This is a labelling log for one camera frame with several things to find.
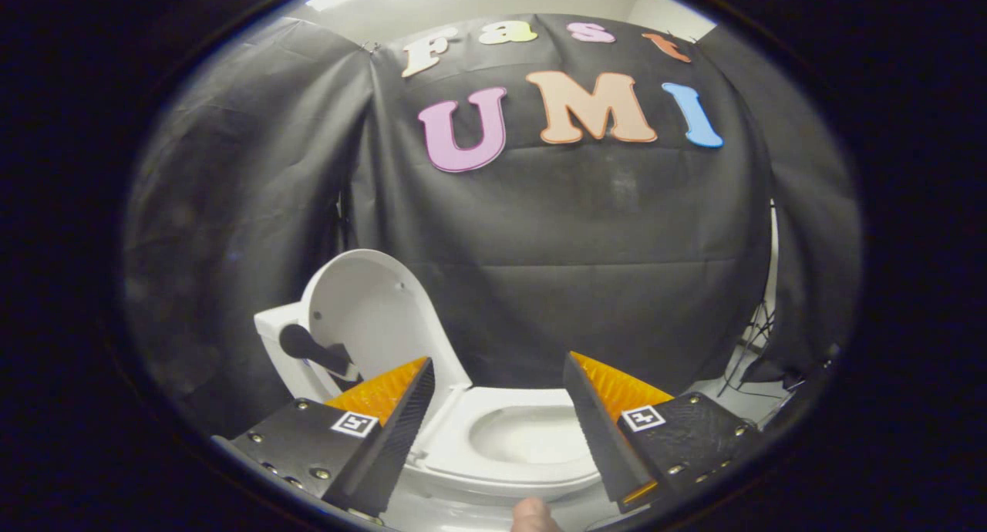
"orange gripper pad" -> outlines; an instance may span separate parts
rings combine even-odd
[[[359,412],[360,415],[376,416],[380,419],[381,426],[384,426],[405,395],[408,385],[412,383],[428,358],[423,356],[421,359],[412,360],[408,364],[367,380],[343,392],[342,395],[329,399],[325,404],[336,409]]]
[[[596,395],[603,402],[604,409],[610,420],[617,423],[622,410],[637,409],[639,406],[657,405],[660,402],[671,401],[674,396],[666,394],[655,386],[645,384],[630,374],[607,366],[598,360],[577,352],[570,352],[589,378],[589,383],[596,390]]]

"white wall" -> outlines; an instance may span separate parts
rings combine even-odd
[[[507,13],[572,13],[616,19],[670,31],[683,39],[698,39],[715,26],[673,0],[348,0],[323,12],[300,5],[290,15],[363,44],[384,43],[447,23]]]
[[[771,262],[768,265],[768,282],[764,287],[764,304],[767,311],[761,311],[757,313],[755,311],[754,325],[758,328],[765,325],[768,321],[768,315],[775,312],[775,297],[778,292],[778,216],[775,213],[774,201],[772,201],[771,207]],[[751,345],[763,347],[765,340],[763,336],[754,339]]]
[[[716,27],[716,23],[674,0],[638,0],[625,20],[690,42],[696,42]]]

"colorful letter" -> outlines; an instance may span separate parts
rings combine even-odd
[[[542,131],[546,143],[575,143],[582,139],[582,131],[568,117],[570,112],[595,139],[602,139],[606,133],[610,113],[614,115],[613,135],[617,139],[649,143],[659,138],[645,121],[631,76],[603,72],[597,76],[592,94],[563,72],[532,72],[525,79],[542,92],[549,123]]]
[[[565,30],[572,33],[572,38],[583,42],[613,42],[617,40],[596,23],[570,23],[565,26]]]
[[[663,37],[661,37],[660,35],[656,35],[655,33],[645,33],[642,34],[641,36],[651,39],[652,42],[655,43],[655,46],[659,47],[660,50],[662,50],[665,54],[670,55],[672,58],[676,58],[676,60],[687,62],[687,64],[690,64],[692,62],[692,60],[690,60],[687,55],[682,54],[680,53],[680,51],[678,51],[678,46],[675,46],[674,42],[671,42],[670,40],[665,40]]]
[[[447,39],[456,36],[456,33],[458,33],[456,29],[448,27],[408,44],[405,47],[405,52],[408,53],[408,67],[401,76],[412,76],[438,64],[438,58],[432,56],[433,52],[435,54],[445,52],[449,48]]]
[[[505,42],[528,42],[538,38],[525,22],[497,22],[483,27],[480,42],[483,44],[504,44]]]
[[[695,89],[676,85],[673,82],[662,83],[662,89],[667,90],[671,96],[675,97],[675,101],[685,117],[685,122],[689,125],[689,131],[686,131],[685,134],[686,139],[695,145],[708,146],[711,149],[723,146],[723,138],[716,135],[716,131],[712,130],[712,125],[709,125],[709,118],[702,111],[699,94],[696,93]]]
[[[426,125],[426,148],[434,167],[442,171],[475,170],[493,162],[504,151],[507,131],[504,129],[504,111],[500,99],[507,89],[495,86],[470,94],[469,101],[480,108],[480,125],[483,139],[472,149],[460,149],[452,132],[452,113],[459,106],[455,100],[433,104],[419,113],[419,120]]]

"toilet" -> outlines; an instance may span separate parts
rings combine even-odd
[[[353,363],[335,374],[343,381],[433,359],[433,401],[401,480],[425,497],[478,505],[571,500],[600,482],[568,393],[473,387],[422,284],[383,252],[343,252],[316,272],[301,301],[262,311],[254,323],[295,398],[325,402],[341,388],[325,368],[281,350],[286,325],[302,325],[319,345],[343,343]]]

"toilet lid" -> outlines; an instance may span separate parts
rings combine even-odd
[[[380,251],[346,251],[309,280],[299,324],[319,345],[342,343],[364,380],[430,356],[435,394],[426,422],[452,389],[472,385],[422,284]]]

